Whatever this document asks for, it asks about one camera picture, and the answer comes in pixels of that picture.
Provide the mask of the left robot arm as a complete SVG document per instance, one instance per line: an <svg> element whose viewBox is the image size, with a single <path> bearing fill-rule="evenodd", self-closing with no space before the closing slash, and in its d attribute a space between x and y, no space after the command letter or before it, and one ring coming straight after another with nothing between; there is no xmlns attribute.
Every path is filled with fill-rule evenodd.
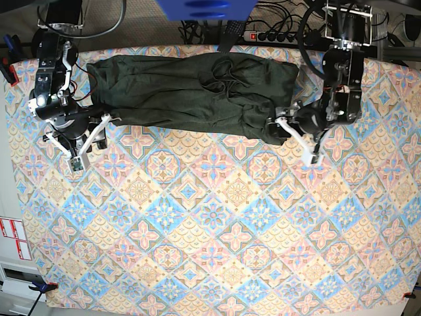
<svg viewBox="0 0 421 316"><path fill-rule="evenodd" d="M310 15L325 12L325 38L332 41L317 69L305 48L304 29ZM364 72L362 47L372 43L372 7L350 1L314 1L305 12L297 31L299 52L307 67L324 86L320 99L305 105L298 100L288 107L275 107L267 125L281 140L294 138L303 148L301 160L306 166L321 164L320 152L331 128L354 124L361 116L361 81Z"/></svg>

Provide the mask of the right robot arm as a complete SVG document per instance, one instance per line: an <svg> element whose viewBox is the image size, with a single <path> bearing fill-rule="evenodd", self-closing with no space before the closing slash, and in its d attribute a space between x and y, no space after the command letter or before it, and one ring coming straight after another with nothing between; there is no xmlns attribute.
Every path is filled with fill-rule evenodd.
<svg viewBox="0 0 421 316"><path fill-rule="evenodd" d="M52 130L43 135L43 141L62 152L70 171L85 171L92 147L107 148L105 127L112 117L100 105L82 105L74 99L77 87L72 71L78 60L74 40L82 38L83 3L54 1L45 14L37 16L39 64L28 108L35 119L50 125Z"/></svg>

